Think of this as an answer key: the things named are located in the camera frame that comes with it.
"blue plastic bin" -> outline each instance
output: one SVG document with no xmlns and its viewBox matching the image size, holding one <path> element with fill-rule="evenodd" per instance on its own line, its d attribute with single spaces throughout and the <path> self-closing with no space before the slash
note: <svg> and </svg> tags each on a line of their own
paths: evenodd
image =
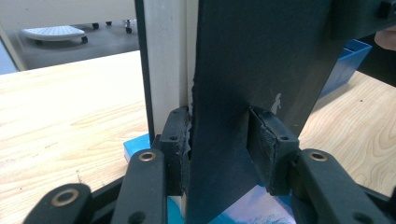
<svg viewBox="0 0 396 224">
<path fill-rule="evenodd" d="M 335 64 L 323 90 L 322 97 L 346 84 L 358 69 L 372 47 L 358 40 L 349 40 Z"/>
</svg>

